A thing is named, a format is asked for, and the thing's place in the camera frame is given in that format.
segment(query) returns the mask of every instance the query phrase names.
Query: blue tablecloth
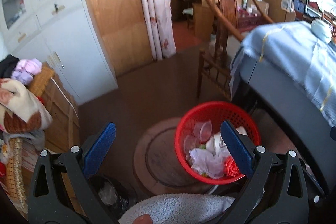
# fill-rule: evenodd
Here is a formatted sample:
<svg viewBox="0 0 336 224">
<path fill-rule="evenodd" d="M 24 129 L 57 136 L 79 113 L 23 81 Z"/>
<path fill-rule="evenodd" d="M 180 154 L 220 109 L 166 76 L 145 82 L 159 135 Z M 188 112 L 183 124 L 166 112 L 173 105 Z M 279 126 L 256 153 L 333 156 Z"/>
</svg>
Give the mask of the blue tablecloth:
<svg viewBox="0 0 336 224">
<path fill-rule="evenodd" d="M 250 32 L 231 63 L 231 89 L 244 55 L 288 75 L 305 90 L 329 125 L 336 125 L 336 46 L 319 40 L 310 31 L 309 23 L 262 25 Z"/>
</svg>

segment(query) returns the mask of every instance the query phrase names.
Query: finger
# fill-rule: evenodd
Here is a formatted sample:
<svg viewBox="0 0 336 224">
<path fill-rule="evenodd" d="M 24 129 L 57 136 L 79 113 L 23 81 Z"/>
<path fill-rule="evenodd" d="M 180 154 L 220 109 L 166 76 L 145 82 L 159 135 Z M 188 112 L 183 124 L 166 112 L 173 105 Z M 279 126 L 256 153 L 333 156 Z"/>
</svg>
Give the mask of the finger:
<svg viewBox="0 0 336 224">
<path fill-rule="evenodd" d="M 136 220 L 133 221 L 133 224 L 153 224 L 153 221 L 149 214 L 145 214 L 136 218 Z"/>
</svg>

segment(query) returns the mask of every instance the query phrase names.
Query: gray fluffy fabric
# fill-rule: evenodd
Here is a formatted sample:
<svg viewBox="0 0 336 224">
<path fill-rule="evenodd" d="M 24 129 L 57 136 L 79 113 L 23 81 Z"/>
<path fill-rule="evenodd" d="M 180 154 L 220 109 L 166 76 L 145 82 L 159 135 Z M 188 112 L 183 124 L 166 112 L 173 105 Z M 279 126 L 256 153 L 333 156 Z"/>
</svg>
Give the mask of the gray fluffy fabric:
<svg viewBox="0 0 336 224">
<path fill-rule="evenodd" d="M 153 224 L 201 224 L 225 211 L 235 199 L 229 196 L 166 194 L 145 199 L 131 207 L 119 220 L 132 224 L 149 214 Z"/>
</svg>

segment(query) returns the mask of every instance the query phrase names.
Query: red floor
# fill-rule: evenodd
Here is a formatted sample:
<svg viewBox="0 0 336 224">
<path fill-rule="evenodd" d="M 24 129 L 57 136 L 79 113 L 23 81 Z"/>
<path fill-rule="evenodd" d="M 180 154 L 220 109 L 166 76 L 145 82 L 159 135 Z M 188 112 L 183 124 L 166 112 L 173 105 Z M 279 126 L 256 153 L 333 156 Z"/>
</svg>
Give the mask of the red floor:
<svg viewBox="0 0 336 224">
<path fill-rule="evenodd" d="M 185 49 L 201 44 L 201 40 L 194 35 L 194 29 L 187 29 L 187 22 L 173 22 L 173 35 L 176 51 L 181 52 Z"/>
</svg>

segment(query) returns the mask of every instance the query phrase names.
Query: round wooden board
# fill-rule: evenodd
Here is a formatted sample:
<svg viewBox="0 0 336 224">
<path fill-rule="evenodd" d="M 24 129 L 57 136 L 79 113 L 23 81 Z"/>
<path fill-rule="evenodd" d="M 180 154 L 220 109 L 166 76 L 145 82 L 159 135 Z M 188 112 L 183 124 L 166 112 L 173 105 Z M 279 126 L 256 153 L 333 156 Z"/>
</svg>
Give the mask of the round wooden board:
<svg viewBox="0 0 336 224">
<path fill-rule="evenodd" d="M 190 176 L 179 163 L 174 148 L 176 127 L 181 118 L 161 121 L 147 130 L 135 148 L 134 174 L 152 194 L 203 194 L 213 185 Z"/>
</svg>

